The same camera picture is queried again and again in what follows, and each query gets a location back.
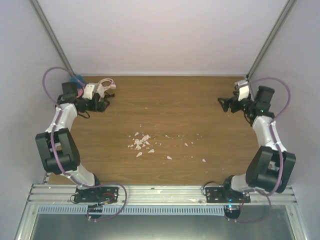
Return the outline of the dark blue cube socket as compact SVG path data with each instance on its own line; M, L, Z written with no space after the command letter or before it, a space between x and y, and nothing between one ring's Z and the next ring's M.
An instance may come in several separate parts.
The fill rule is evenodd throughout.
M78 89L84 88L87 84L81 75L72 76L69 81L75 83Z

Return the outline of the pink power strip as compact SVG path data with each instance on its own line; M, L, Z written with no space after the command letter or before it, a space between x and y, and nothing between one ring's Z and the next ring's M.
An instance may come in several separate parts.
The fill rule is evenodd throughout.
M84 94L84 88L82 86L78 87L77 88L77 96L76 96L76 98L77 99L81 98L83 96L83 94Z

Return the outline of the black plug adapter with cable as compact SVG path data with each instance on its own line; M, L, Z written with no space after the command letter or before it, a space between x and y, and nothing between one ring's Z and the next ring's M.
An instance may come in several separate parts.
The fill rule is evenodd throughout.
M104 98L103 98L104 105L105 105L106 107L108 107L108 106L110 105L109 99L110 99L110 98L114 98L114 97L115 97L115 94L114 94L114 93L109 94L108 92L106 92L106 93L104 94Z

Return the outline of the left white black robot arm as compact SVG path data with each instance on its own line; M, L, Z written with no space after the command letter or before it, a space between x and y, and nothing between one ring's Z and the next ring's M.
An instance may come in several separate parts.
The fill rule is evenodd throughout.
M89 83L79 93L76 83L65 82L62 94L53 103L55 115L50 126L35 137L43 168L47 173L68 178L79 190L86 189L86 197L98 202L103 197L101 183L81 164L71 128L76 117L89 119L89 112L104 112L110 102L101 85Z

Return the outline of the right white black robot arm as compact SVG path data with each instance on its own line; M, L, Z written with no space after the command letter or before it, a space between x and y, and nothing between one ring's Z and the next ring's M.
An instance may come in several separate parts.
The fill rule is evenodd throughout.
M225 179L221 196L228 203L234 202L239 192L253 189L264 190L267 196L282 193L296 163L296 156L287 151L279 137L276 116L270 111L274 89L259 86L256 97L251 98L248 83L238 82L233 96L219 97L224 112L242 111L255 132L259 149L242 175L231 175Z

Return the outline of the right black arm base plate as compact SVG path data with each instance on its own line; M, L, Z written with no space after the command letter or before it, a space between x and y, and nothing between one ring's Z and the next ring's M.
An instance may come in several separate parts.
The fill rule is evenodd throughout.
M204 195L207 203L224 203L224 204L241 204L250 203L251 198L249 194L234 190L225 190L221 186L206 186L204 188Z

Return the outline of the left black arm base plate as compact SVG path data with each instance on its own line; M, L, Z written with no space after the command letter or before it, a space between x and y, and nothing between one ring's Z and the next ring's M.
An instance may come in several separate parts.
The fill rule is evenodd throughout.
M75 194L70 197L73 204L96 203L112 204L118 201L119 188L114 186L103 186L98 188L76 189Z

